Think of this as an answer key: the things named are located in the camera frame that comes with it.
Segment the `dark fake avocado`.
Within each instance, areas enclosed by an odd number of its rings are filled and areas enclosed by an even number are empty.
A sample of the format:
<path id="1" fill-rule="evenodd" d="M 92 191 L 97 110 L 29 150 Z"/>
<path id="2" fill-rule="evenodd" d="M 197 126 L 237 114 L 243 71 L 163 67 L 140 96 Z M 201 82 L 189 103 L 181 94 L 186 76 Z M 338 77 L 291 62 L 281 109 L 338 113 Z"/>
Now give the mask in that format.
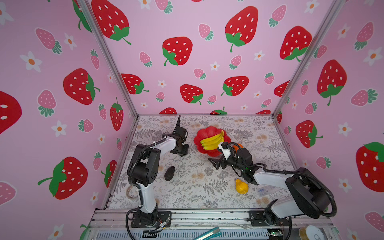
<path id="1" fill-rule="evenodd" d="M 165 175 L 164 175 L 165 180 L 171 181 L 174 177 L 175 171 L 176 171 L 176 168 L 174 166 L 169 167 L 166 170 Z"/>

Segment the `orange fake orange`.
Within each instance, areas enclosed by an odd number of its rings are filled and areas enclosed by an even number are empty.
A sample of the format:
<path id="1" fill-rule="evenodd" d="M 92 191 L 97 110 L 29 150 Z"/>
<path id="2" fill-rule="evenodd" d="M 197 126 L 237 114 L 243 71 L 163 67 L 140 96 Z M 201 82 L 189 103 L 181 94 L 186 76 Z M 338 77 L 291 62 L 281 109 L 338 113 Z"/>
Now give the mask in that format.
<path id="1" fill-rule="evenodd" d="M 235 150 L 237 150 L 239 148 L 243 148 L 243 146 L 241 144 L 234 144 L 233 147 L 235 148 Z"/>

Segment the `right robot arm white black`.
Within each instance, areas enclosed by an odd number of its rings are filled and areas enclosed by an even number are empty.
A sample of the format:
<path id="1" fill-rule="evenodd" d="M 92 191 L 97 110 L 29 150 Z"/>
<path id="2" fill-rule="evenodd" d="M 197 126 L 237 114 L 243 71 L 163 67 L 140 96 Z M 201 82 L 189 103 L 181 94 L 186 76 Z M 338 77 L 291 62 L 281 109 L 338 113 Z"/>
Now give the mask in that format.
<path id="1" fill-rule="evenodd" d="M 265 208 L 263 217 L 268 225 L 274 226 L 284 218 L 296 216 L 318 219 L 321 216 L 331 218 L 337 214 L 333 193 L 308 169 L 268 169 L 266 164 L 254 163 L 250 152 L 233 142 L 221 143 L 218 150 L 222 153 L 219 159 L 208 159 L 217 170 L 231 167 L 246 183 L 268 185 L 290 192 L 289 198 L 274 200 Z"/>

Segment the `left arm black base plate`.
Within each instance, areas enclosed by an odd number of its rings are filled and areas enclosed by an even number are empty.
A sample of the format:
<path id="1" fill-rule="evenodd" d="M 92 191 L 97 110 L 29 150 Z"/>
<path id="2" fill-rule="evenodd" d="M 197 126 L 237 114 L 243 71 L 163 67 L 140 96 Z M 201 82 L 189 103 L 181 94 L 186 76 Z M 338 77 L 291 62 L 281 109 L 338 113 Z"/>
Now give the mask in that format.
<path id="1" fill-rule="evenodd" d="M 153 214 L 137 211 L 134 213 L 130 227 L 132 228 L 156 228 L 158 226 L 170 227 L 172 212 L 154 212 Z"/>

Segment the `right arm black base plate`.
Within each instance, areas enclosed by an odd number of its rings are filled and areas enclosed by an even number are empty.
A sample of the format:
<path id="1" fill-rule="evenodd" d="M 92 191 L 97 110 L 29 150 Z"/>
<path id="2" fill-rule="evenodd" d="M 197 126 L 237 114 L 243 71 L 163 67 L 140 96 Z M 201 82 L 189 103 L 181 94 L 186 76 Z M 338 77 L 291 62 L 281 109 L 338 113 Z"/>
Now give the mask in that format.
<path id="1" fill-rule="evenodd" d="M 253 227 L 285 227 L 290 225 L 289 218 L 278 219 L 264 211 L 249 211 L 249 217 L 246 221 L 250 222 Z"/>

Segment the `yellow fake banana bunch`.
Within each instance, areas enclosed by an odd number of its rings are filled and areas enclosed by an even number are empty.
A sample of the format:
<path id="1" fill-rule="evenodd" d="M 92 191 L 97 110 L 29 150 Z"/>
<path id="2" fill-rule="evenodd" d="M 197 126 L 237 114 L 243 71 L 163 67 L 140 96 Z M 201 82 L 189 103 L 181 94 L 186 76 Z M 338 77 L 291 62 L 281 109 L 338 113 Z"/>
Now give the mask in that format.
<path id="1" fill-rule="evenodd" d="M 203 139 L 201 140 L 200 143 L 204 150 L 207 150 L 207 151 L 215 150 L 219 146 L 219 144 L 224 141 L 224 136 L 225 136 L 225 133 L 223 130 L 221 130 L 219 134 L 212 136 L 210 138 Z"/>

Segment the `yellow fake pear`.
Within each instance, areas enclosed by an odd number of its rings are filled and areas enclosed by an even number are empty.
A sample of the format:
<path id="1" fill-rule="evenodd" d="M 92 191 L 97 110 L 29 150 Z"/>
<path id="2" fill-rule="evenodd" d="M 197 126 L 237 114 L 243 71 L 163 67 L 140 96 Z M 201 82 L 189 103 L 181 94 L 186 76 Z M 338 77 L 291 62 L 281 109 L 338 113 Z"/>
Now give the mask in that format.
<path id="1" fill-rule="evenodd" d="M 239 194 L 246 194 L 249 191 L 249 186 L 247 183 L 241 181 L 240 179 L 235 180 L 236 191 Z"/>

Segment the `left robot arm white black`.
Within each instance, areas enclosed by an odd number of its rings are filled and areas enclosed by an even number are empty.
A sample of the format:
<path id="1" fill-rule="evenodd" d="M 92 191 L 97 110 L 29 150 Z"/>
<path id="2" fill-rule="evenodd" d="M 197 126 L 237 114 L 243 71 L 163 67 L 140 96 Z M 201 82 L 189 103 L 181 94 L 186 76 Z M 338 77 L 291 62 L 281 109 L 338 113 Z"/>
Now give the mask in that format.
<path id="1" fill-rule="evenodd" d="M 181 157 L 188 154 L 188 131 L 180 126 L 180 120 L 181 116 L 174 131 L 163 134 L 161 140 L 149 145 L 137 145 L 127 170 L 129 184 L 136 187 L 139 193 L 140 204 L 135 210 L 137 218 L 147 226 L 154 225 L 158 218 L 158 204 L 152 183 L 158 175 L 161 156 L 168 152 Z"/>

